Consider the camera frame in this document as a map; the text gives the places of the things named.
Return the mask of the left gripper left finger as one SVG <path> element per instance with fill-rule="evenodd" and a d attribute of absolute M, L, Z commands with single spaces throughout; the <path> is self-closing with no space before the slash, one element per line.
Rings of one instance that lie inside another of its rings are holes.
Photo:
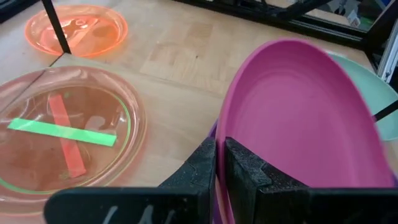
<path fill-rule="evenodd" d="M 158 187 L 75 187 L 45 203 L 46 224 L 211 224 L 216 144 L 206 138 Z"/>

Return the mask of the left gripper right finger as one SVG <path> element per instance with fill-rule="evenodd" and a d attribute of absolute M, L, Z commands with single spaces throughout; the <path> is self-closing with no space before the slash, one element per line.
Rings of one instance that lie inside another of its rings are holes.
<path fill-rule="evenodd" d="M 311 188 L 233 138 L 224 152 L 235 224 L 398 224 L 398 188 Z"/>

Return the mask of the orange transparent plastic plate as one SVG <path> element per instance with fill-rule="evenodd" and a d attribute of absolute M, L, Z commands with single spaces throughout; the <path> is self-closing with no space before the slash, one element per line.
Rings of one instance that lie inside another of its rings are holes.
<path fill-rule="evenodd" d="M 71 53 L 94 57 L 117 47 L 127 36 L 126 20 L 118 12 L 97 5 L 72 4 L 55 8 Z M 31 17 L 25 39 L 35 49 L 61 55 L 62 47 L 45 11 Z"/>

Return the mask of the mint green opaque plate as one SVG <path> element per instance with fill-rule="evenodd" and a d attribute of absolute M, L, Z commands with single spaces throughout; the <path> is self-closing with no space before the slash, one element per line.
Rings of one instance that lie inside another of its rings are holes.
<path fill-rule="evenodd" d="M 328 54 L 354 82 L 372 115 L 398 100 L 398 93 L 372 71 L 338 54 L 332 52 Z M 377 121 L 376 124 L 383 140 L 398 139 L 398 110 Z"/>

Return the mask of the black metal wooden shelf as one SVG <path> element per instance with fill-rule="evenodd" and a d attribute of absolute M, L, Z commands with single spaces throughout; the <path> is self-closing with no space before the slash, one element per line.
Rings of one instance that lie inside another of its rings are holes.
<path fill-rule="evenodd" d="M 117 185 L 155 186 L 176 171 L 207 136 L 228 86 L 261 44 L 295 33 L 172 0 L 55 0 L 118 11 L 128 35 L 95 58 L 58 57 L 31 47 L 26 22 L 36 3 L 0 24 L 0 83 L 49 66 L 86 65 L 131 82 L 147 111 L 146 140 Z"/>

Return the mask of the red transparent plastic plate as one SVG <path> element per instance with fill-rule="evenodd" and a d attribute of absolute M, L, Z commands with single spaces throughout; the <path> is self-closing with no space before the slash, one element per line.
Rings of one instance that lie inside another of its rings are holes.
<path fill-rule="evenodd" d="M 14 100 L 21 96 L 28 96 L 39 91 L 65 86 L 93 86 L 115 91 L 119 93 L 127 103 L 135 106 L 136 113 L 139 117 L 139 129 L 136 132 L 137 138 L 134 144 L 135 152 L 131 156 L 131 160 L 128 163 L 129 165 L 144 140 L 147 119 L 144 104 L 139 98 L 137 91 L 119 75 L 99 68 L 86 66 L 64 66 L 31 72 L 0 84 L 0 110 L 7 108 Z M 109 185 L 128 167 L 128 165 L 120 169 L 113 178 L 102 185 L 79 185 L 74 187 L 102 187 Z M 39 213 L 42 211 L 47 199 L 58 191 L 59 190 L 46 195 L 11 195 L 0 193 L 0 215 L 23 216 Z"/>

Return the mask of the pink opaque plastic plate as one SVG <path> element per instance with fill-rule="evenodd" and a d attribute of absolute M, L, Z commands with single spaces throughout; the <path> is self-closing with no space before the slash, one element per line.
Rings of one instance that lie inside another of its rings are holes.
<path fill-rule="evenodd" d="M 311 187 L 392 187 L 374 118 L 348 74 L 297 39 L 266 42 L 241 65 L 218 117 L 218 201 L 236 224 L 226 189 L 226 138 Z"/>

